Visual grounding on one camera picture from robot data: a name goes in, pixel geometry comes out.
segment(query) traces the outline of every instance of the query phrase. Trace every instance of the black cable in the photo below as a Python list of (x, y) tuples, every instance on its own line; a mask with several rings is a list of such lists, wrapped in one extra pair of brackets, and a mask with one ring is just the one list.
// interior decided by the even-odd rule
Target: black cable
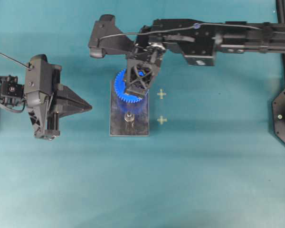
[(23, 101), (23, 107), (20, 110), (17, 109), (12, 109), (12, 108), (8, 108), (7, 106), (5, 106), (4, 104), (0, 103), (0, 108), (8, 111), (8, 112), (12, 112), (12, 113), (22, 113), (24, 111), (25, 108), (25, 102)]
[(285, 34), (285, 32), (280, 32), (280, 31), (274, 31), (274, 33), (277, 33), (277, 34)]
[(7, 55), (1, 53), (1, 52), (0, 52), (0, 56), (5, 57), (5, 58), (7, 58), (8, 60), (14, 61), (15, 63), (18, 63), (19, 65), (23, 66), (24, 68), (30, 70), (30, 68), (29, 68), (27, 65), (25, 65), (25, 64), (23, 64), (23, 63), (21, 63), (21, 62), (15, 60), (15, 59), (12, 58), (12, 57), (9, 57), (9, 56), (7, 56)]
[(261, 30), (258, 27), (249, 26), (249, 25), (231, 25), (231, 24), (222, 24), (222, 23), (195, 23), (192, 26), (189, 27), (183, 27), (183, 28), (172, 28), (167, 30), (157, 30), (157, 31), (151, 31), (151, 32), (127, 32), (127, 33), (118, 33), (118, 34), (112, 34), (108, 36), (103, 36), (99, 38), (99, 41), (105, 39), (105, 38), (111, 38), (111, 37), (118, 37), (118, 36), (128, 36), (128, 35), (137, 35), (137, 36), (146, 36), (154, 33), (166, 33), (166, 32), (175, 32), (175, 31), (182, 31), (182, 30), (189, 30), (189, 29), (199, 29), (202, 25), (216, 25), (216, 26), (225, 26), (225, 27), (238, 27), (238, 28), (247, 28), (247, 29), (255, 29), (255, 30)]

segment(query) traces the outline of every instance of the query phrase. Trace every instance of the metal plate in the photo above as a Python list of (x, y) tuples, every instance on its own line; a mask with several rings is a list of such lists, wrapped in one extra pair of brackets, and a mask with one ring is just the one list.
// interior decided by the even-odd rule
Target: metal plate
[[(133, 122), (126, 122), (127, 110), (135, 113)], [(149, 136), (149, 95), (136, 104), (128, 104), (115, 93), (114, 80), (111, 81), (110, 136)]]
[(285, 143), (285, 89), (272, 102), (275, 134)]

